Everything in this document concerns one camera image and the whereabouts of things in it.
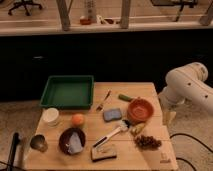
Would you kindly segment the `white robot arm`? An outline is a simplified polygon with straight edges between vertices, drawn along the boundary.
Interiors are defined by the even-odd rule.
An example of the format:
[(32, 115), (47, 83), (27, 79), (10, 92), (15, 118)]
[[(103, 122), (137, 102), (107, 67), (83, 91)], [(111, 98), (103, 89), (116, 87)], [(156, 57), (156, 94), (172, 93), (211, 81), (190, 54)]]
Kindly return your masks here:
[(213, 88), (205, 84), (207, 78), (208, 70), (200, 62), (172, 69), (166, 74), (166, 86), (158, 94), (164, 125), (172, 122), (176, 116), (175, 108), (185, 100), (213, 114)]

